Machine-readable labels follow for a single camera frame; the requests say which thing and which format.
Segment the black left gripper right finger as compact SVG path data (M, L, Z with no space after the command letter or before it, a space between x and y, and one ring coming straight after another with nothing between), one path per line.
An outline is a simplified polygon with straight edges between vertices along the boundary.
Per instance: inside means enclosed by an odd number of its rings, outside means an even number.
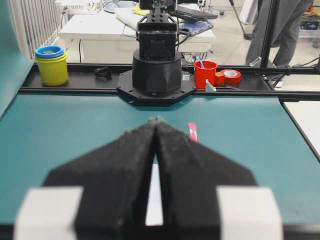
M161 122L156 126L164 226L170 240L218 240L218 186L256 186L245 166Z

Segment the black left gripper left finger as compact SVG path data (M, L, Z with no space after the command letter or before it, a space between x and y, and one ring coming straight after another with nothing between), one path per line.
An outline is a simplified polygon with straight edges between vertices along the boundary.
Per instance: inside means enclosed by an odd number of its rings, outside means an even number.
M136 240L144 227L155 156L156 125L52 169L44 186L83 188L75 218L79 240Z

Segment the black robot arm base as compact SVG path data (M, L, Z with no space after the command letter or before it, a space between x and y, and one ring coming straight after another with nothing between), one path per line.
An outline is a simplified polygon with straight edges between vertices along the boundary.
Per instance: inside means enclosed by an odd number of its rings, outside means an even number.
M179 25L170 15L176 0L140 0L149 13L136 25L139 48L132 55L132 69L121 73L117 90L139 102L170 104L196 91L194 78L182 70L177 51Z

